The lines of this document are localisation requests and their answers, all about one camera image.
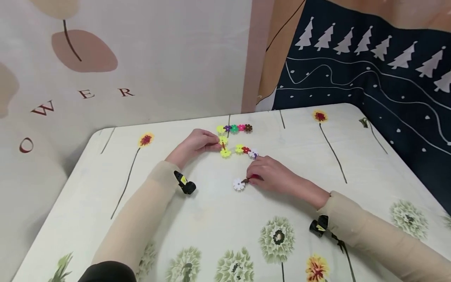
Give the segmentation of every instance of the christmas tree print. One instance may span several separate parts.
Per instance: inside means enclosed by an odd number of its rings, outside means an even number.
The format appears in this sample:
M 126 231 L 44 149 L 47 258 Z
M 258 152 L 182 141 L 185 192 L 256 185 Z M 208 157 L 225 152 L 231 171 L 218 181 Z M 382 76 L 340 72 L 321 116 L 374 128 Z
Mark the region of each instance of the christmas tree print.
M 400 68 L 408 68 L 409 65 L 407 64 L 408 61 L 412 59 L 412 53 L 415 52 L 415 44 L 418 41 L 415 41 L 412 46 L 404 50 L 401 55 L 397 56 L 395 60 L 388 65 L 392 65 L 393 67 L 391 69 L 396 69 L 397 67 Z
M 360 52 L 363 51 L 368 51 L 368 44 L 369 42 L 369 38 L 371 37 L 371 29 L 373 28 L 373 26 L 370 26 L 369 29 L 367 30 L 367 32 L 365 32 L 362 40 L 360 40 L 359 45 L 357 45 L 357 49 L 355 49 L 354 53 L 357 53 L 357 55 L 360 55 Z
M 442 76 L 442 79 L 434 81 L 434 84 L 437 85 L 435 88 L 435 92 L 442 90 L 443 92 L 450 92 L 450 83 L 451 83 L 451 70 Z
M 345 38 L 338 43 L 337 47 L 334 48 L 335 51 L 337 51 L 337 55 L 341 53 L 349 53 L 349 46 L 351 46 L 351 38 L 352 38 L 352 30 L 354 27 L 349 30 L 348 34 L 345 36 Z
M 328 28 L 324 34 L 318 39 L 318 42 L 315 44 L 315 47 L 318 47 L 318 50 L 321 48 L 329 48 L 329 42 L 332 39 L 332 34 L 334 33 L 334 25 L 333 23 L 330 28 Z
M 429 60 L 423 63 L 423 66 L 417 68 L 416 70 L 421 72 L 420 77 L 426 75 L 429 78 L 432 78 L 432 72 L 437 68 L 438 62 L 443 57 L 443 50 L 445 50 L 445 46 L 442 46 L 442 49 L 435 53 Z
M 302 50 L 306 46 L 310 46 L 310 38 L 312 38 L 312 29 L 313 29 L 313 17 L 310 18 L 310 22 L 304 30 L 304 33 L 299 37 L 298 43 L 295 46 L 299 46 L 299 50 Z
M 385 61 L 384 55 L 387 55 L 387 48 L 390 45 L 391 35 L 387 37 L 386 40 L 382 41 L 376 48 L 372 49 L 371 52 L 374 53 L 374 58 L 379 58 L 381 61 Z

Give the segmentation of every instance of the floral tablecloth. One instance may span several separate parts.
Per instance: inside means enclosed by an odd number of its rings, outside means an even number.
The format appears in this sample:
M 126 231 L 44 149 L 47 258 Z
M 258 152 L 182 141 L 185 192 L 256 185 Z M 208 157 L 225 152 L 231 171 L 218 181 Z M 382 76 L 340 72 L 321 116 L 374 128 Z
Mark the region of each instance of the floral tablecloth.
M 450 217 L 371 121 L 356 107 L 338 104 L 96 132 L 14 282 L 77 281 L 113 222 L 125 186 L 118 211 L 192 129 L 241 124 L 252 131 L 224 133 L 227 149 L 243 145 L 269 155 L 451 259 Z M 145 133 L 153 141 L 137 146 Z M 176 193 L 143 250 L 140 281 L 398 281 L 363 253 L 312 234 L 317 215 L 304 202 L 251 185 L 235 191 L 233 180 L 245 178 L 251 161 L 246 154 L 224 159 L 207 153 L 184 170 L 197 190 Z

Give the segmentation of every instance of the navy blue curtain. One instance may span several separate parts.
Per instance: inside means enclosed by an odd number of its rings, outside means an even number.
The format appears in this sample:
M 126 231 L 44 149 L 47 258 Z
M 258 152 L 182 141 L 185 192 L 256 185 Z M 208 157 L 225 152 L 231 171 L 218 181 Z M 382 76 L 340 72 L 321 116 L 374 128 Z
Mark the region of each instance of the navy blue curtain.
M 447 32 L 307 0 L 273 110 L 357 106 L 451 213 L 450 42 Z

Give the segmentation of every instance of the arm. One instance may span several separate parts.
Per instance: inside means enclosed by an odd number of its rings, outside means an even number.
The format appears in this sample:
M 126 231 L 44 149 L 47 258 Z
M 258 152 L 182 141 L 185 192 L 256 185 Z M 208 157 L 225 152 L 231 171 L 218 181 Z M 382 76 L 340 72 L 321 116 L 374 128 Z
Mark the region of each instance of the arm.
M 328 193 L 270 157 L 257 157 L 247 177 L 253 174 L 261 179 L 251 178 L 251 183 L 303 199 L 320 215 L 328 215 L 332 233 L 375 258 L 402 281 L 451 281 L 450 261 L 340 193 Z
M 155 166 L 118 213 L 92 259 L 92 266 L 80 281 L 134 280 L 144 248 L 179 189 L 174 171 L 180 172 L 187 162 L 205 151 L 220 151 L 218 142 L 213 133 L 195 129 L 165 161 Z

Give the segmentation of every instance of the wavy line pattern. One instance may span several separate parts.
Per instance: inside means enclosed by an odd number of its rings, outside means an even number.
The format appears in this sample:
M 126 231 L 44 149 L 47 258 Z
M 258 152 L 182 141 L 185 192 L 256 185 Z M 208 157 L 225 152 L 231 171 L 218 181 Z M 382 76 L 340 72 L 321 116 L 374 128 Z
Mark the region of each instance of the wavy line pattern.
M 382 107 L 386 108 L 387 111 L 389 111 L 390 113 L 392 113 L 395 117 L 397 117 L 403 124 L 405 124 L 407 127 L 409 127 L 410 129 L 413 130 L 413 132 L 415 132 L 419 137 L 421 137 L 421 139 L 423 139 L 426 143 L 428 143 L 429 145 L 431 145 L 432 147 L 448 154 L 451 156 L 451 153 L 448 151 L 443 150 L 440 147 L 437 147 L 436 145 L 432 144 L 431 142 L 429 142 L 426 138 L 424 138 L 420 133 L 418 133 L 418 131 L 416 131 L 412 126 L 408 125 L 406 122 L 404 122 L 400 117 L 398 117 L 394 112 L 392 112 L 389 108 L 387 108 L 384 104 L 382 104 L 381 102 L 379 102 L 378 100 L 376 100 L 375 98 L 373 98 L 371 95 L 368 95 L 365 92 L 365 89 L 363 89 L 362 87 L 352 87 L 352 88 L 342 88 L 342 87 L 337 87 L 337 86 L 324 86 L 324 87 L 309 87 L 309 88 L 279 88 L 279 90 L 309 90 L 309 89 L 319 89 L 319 88 L 333 88 L 333 89 L 341 89 L 341 90 L 354 90 L 354 89 L 360 89 L 362 90 L 362 92 L 364 93 L 364 95 L 370 97 L 371 99 L 373 99 L 374 101 L 376 101 L 377 103 L 379 103 Z
M 381 75 L 385 75 L 385 76 L 389 76 L 389 77 L 394 77 L 394 78 L 397 78 L 397 79 L 402 79 L 402 80 L 411 82 L 411 83 L 412 83 L 413 85 L 415 85 L 418 89 L 420 89 L 420 90 L 421 90 L 421 91 L 422 91 L 429 99 L 431 99 L 432 102 L 434 102 L 434 103 L 436 103 L 437 105 L 442 106 L 442 107 L 444 107 L 445 109 L 448 109 L 448 110 L 451 111 L 451 107 L 448 107 L 448 106 L 446 106 L 446 105 L 443 105 L 443 104 L 441 104 L 440 102 L 437 102 L 436 100 L 434 100 L 434 98 L 432 98 L 432 97 L 431 97 L 431 96 L 430 96 L 423 88 L 421 88 L 421 86 L 419 86 L 417 83 L 415 83 L 415 81 L 410 80 L 410 79 L 407 79 L 407 78 L 404 78 L 404 77 L 401 77 L 401 76 L 396 76 L 396 75 L 392 75 L 392 74 L 386 74 L 386 73 L 383 73 L 383 72 L 382 72 L 375 64 L 373 64 L 373 63 L 370 62 L 370 61 L 361 60 L 361 61 L 356 61 L 356 62 L 343 62 L 343 61 L 340 61 L 340 60 L 335 60 L 335 59 L 332 59 L 332 58 L 326 58 L 326 57 L 309 58 L 309 59 L 295 59 L 295 58 L 287 57 L 287 59 L 289 59 L 289 60 L 294 60 L 294 61 L 306 61 L 306 60 L 326 59 L 326 60 L 332 60 L 332 61 L 335 61 L 335 62 L 339 62 L 339 63 L 345 64 L 345 65 L 352 65 L 352 64 L 355 64 L 355 63 L 369 63 L 369 64 L 371 64 L 375 69 L 377 69 Z
M 450 142 L 448 139 L 446 139 L 446 137 L 443 135 L 443 132 L 442 132 L 442 126 L 441 126 L 441 123 L 440 123 L 440 118 L 439 118 L 437 112 L 434 110 L 434 108 L 432 108 L 429 104 L 423 103 L 423 102 L 401 102 L 401 101 L 397 101 L 397 100 L 391 99 L 390 97 L 387 96 L 387 94 L 386 94 L 386 93 L 384 92 L 384 90 L 382 89 L 382 86 L 381 86 L 381 80 L 380 80 L 380 78 L 379 78 L 379 75 L 378 75 L 377 72 L 375 72 L 374 70 L 367 70 L 367 71 L 364 71 L 364 72 L 362 72 L 361 74 L 357 75 L 355 78 L 353 78 L 353 79 L 352 79 L 351 81 L 349 81 L 348 83 L 341 84 L 341 83 L 334 83 L 334 82 L 332 81 L 332 76 L 333 76 L 333 71 L 332 71 L 332 69 L 330 68 L 330 66 L 322 64 L 322 65 L 319 65 L 318 67 L 316 67 L 316 68 L 315 68 L 314 70 L 312 70 L 311 72 L 309 72 L 309 74 L 306 75 L 304 79 L 302 79 L 302 80 L 299 81 L 299 82 L 295 82 L 295 81 L 293 80 L 293 78 L 291 77 L 290 70 L 288 69 L 288 64 L 287 64 L 287 62 L 285 61 L 285 67 L 286 67 L 288 76 L 289 76 L 289 78 L 290 78 L 290 80 L 291 80 L 291 82 L 292 82 L 293 84 L 299 84 L 299 83 L 303 82 L 305 79 L 307 79 L 307 77 L 309 77 L 313 72 L 315 72 L 315 70 L 317 70 L 317 69 L 319 69 L 319 68 L 321 68 L 321 67 L 323 67 L 323 66 L 327 67 L 327 68 L 330 70 L 330 72 L 331 72 L 331 74 L 330 74 L 330 81 L 331 81 L 331 83 L 334 84 L 334 85 L 340 85 L 340 86 L 345 86 L 345 85 L 351 84 L 351 83 L 352 83 L 354 80 L 356 80 L 359 76 L 361 76 L 361 75 L 363 75 L 363 74 L 365 74 L 365 73 L 374 73 L 374 74 L 376 75 L 376 78 L 377 78 L 377 83 L 378 83 L 379 89 L 381 90 L 381 92 L 384 94 L 384 96 L 385 96 L 388 100 L 390 100 L 390 101 L 392 101 L 392 102 L 395 102 L 395 103 L 399 103 L 399 104 L 421 104 L 421 105 L 427 106 L 430 110 L 432 110 L 432 112 L 434 112 L 435 117 L 437 118 L 438 132 L 439 132 L 440 136 L 441 136 L 442 139 L 446 142 L 447 145 L 451 145 L 451 142 Z

